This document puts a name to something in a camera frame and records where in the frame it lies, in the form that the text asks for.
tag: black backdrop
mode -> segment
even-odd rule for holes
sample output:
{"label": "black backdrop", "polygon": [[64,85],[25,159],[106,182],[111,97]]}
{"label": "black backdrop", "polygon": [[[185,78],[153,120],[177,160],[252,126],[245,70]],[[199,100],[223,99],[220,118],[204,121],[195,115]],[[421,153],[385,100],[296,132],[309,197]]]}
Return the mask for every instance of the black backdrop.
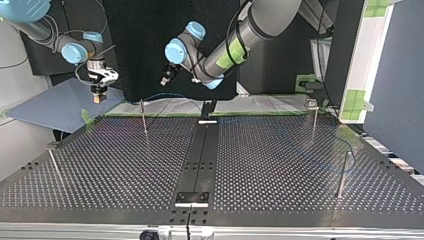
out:
{"label": "black backdrop", "polygon": [[146,99],[156,93],[178,93],[188,98],[229,100],[236,95],[237,71],[210,91],[180,75],[166,87],[160,85],[167,64],[165,45],[181,33],[189,21],[204,25],[207,36],[201,47],[206,53],[225,38],[239,0],[104,0],[109,27],[128,101]]}

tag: metal rod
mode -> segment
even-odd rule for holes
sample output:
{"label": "metal rod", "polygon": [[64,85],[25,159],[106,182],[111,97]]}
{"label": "metal rod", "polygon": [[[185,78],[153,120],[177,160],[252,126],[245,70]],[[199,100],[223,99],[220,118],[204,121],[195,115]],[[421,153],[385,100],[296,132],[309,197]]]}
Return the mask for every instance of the metal rod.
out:
{"label": "metal rod", "polygon": [[315,133],[315,129],[317,128],[318,110],[319,110],[319,108],[317,108],[317,109],[315,110],[315,118],[314,118],[314,133]]}
{"label": "metal rod", "polygon": [[339,189],[337,190],[337,198],[342,198],[344,185],[345,185],[346,177],[347,177],[346,171],[348,169],[348,164],[350,162],[350,161],[348,161],[348,159],[351,159],[351,157],[352,157],[352,152],[346,152],[345,161],[344,161],[344,164],[343,164],[343,170],[342,170],[341,179],[340,179],[340,184],[339,184]]}
{"label": "metal rod", "polygon": [[57,171],[57,172],[59,172],[59,173],[60,173],[60,171],[59,171],[59,166],[57,165],[57,163],[56,163],[56,159],[54,158],[54,155],[53,155],[53,150],[49,150],[49,154],[50,154],[50,158],[51,158],[51,159],[52,159],[52,161],[53,161],[54,168],[56,169],[56,171]]}
{"label": "metal rod", "polygon": [[144,101],[140,101],[140,108],[141,108],[141,116],[143,118],[143,126],[144,126],[144,133],[147,133],[147,125],[146,125],[146,117],[145,117],[145,111],[144,111]]}

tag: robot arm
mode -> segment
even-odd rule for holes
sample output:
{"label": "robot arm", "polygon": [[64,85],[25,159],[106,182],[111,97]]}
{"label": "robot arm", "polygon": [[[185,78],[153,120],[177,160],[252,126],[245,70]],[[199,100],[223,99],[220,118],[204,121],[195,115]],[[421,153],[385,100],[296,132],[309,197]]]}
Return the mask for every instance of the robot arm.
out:
{"label": "robot arm", "polygon": [[16,29],[35,42],[53,49],[53,52],[60,52],[70,64],[87,63],[94,102],[100,103],[106,99],[108,86],[119,77],[116,71],[106,67],[102,35],[85,32],[82,40],[60,35],[45,18],[49,9],[50,0],[0,0],[0,16]]}
{"label": "robot arm", "polygon": [[184,32],[165,48],[170,64],[165,69],[161,84],[171,81],[182,66],[193,74],[194,81],[215,89],[224,79],[224,73],[233,65],[242,64],[248,52],[263,41],[276,38],[289,26],[302,0],[246,0],[239,13],[248,2],[252,4],[247,17],[237,23],[239,25],[229,38],[208,57],[198,49],[206,36],[205,28],[197,22],[190,22]]}

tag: perforated metal table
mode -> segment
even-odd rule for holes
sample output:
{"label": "perforated metal table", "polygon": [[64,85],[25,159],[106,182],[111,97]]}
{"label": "perforated metal table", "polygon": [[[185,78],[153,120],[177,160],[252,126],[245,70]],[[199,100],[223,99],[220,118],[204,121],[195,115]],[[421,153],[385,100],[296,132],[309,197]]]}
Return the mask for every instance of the perforated metal table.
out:
{"label": "perforated metal table", "polygon": [[[423,187],[330,118],[197,120],[102,119],[0,183],[0,222],[424,229]],[[181,192],[208,207],[177,208]]]}

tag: white wall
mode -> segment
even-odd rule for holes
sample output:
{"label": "white wall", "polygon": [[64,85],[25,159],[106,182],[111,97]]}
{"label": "white wall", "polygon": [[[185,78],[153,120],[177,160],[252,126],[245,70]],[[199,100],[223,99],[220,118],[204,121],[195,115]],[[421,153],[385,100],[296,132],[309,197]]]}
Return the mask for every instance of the white wall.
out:
{"label": "white wall", "polygon": [[[18,32],[0,21],[0,113],[48,88],[46,78],[33,76]],[[0,181],[28,161],[41,155],[53,141],[50,129],[0,116]]]}

